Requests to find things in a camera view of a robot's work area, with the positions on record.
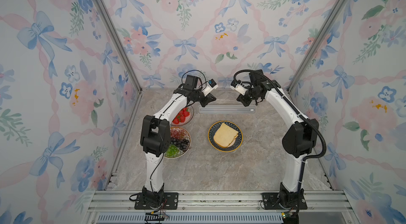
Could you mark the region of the blue yellow-rimmed plate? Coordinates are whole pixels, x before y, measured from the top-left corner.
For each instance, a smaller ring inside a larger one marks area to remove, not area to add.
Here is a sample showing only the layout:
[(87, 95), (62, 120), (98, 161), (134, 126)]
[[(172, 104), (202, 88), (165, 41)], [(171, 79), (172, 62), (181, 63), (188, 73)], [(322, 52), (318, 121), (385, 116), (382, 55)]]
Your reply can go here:
[(230, 121), (219, 121), (214, 123), (208, 132), (210, 144), (221, 152), (233, 152), (243, 142), (243, 133), (240, 128)]

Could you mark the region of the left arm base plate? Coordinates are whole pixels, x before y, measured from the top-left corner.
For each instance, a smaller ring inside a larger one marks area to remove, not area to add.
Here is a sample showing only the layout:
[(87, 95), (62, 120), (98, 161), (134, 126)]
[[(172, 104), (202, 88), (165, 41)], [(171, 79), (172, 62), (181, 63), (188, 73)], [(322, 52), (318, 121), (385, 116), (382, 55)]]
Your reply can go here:
[(134, 202), (135, 210), (177, 210), (179, 193), (177, 192), (140, 192)]

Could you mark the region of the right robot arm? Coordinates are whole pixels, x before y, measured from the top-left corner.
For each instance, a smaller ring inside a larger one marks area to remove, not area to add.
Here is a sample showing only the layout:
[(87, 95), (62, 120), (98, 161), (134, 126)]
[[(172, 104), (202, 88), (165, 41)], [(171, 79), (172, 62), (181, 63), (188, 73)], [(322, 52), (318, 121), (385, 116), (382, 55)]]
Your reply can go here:
[(282, 138), (282, 147), (288, 158), (279, 193), (272, 203), (283, 209), (299, 209), (304, 200), (302, 181), (306, 160), (318, 158), (311, 155), (320, 134), (318, 121), (303, 114), (280, 84), (266, 77), (262, 70), (237, 71), (230, 87), (239, 93), (237, 101), (244, 106), (249, 106), (253, 101), (256, 104), (266, 101), (284, 121), (287, 132)]

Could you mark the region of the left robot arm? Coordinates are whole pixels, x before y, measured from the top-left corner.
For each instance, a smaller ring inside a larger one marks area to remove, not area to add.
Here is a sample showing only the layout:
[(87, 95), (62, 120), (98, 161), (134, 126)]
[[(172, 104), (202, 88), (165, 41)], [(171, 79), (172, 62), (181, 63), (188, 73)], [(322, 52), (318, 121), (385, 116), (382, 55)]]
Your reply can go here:
[(147, 160), (147, 178), (142, 192), (137, 195), (136, 209), (150, 208), (158, 210), (164, 206), (165, 183), (163, 181), (163, 158), (171, 142), (171, 122), (176, 115), (189, 104), (200, 103), (202, 107), (216, 100), (211, 92), (218, 88), (211, 79), (198, 88), (199, 77), (187, 75), (173, 92), (169, 101), (154, 115), (143, 118), (140, 144)]

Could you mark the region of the cream plastic wrap dispenser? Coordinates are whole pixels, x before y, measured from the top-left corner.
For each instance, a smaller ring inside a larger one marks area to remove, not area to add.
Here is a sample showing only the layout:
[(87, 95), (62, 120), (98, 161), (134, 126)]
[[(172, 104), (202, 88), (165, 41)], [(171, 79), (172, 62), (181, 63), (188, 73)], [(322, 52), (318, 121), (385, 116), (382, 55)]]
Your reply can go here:
[(230, 115), (230, 114), (255, 114), (256, 106), (243, 106), (242, 104), (213, 104), (206, 107), (198, 107), (199, 114), (206, 115)]

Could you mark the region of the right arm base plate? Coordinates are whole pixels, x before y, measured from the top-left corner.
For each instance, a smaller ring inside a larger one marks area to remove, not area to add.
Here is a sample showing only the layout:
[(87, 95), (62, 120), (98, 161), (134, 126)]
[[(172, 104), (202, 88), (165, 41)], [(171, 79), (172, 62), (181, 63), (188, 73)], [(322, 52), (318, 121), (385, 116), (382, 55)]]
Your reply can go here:
[(298, 193), (280, 195), (278, 192), (261, 193), (263, 208), (265, 210), (296, 210), (298, 208)]

